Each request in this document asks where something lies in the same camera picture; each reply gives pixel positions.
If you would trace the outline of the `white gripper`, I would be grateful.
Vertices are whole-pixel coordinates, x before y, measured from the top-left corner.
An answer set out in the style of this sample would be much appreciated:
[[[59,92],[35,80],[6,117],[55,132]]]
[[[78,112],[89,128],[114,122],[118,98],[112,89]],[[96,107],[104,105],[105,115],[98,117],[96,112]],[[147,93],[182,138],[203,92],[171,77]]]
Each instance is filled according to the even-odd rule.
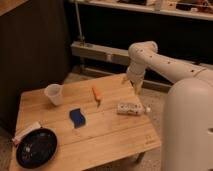
[[[123,77],[123,83],[130,81],[133,85],[134,92],[139,95],[142,90],[143,79],[144,77],[142,75],[126,74]]]

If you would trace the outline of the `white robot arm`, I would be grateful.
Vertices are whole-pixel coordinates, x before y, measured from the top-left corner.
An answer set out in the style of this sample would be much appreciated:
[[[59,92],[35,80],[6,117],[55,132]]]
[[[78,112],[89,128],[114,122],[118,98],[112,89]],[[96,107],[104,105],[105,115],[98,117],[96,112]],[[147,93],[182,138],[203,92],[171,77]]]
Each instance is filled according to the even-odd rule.
[[[150,68],[173,83],[162,117],[162,171],[213,171],[213,70],[158,53],[153,41],[128,48],[127,78]]]

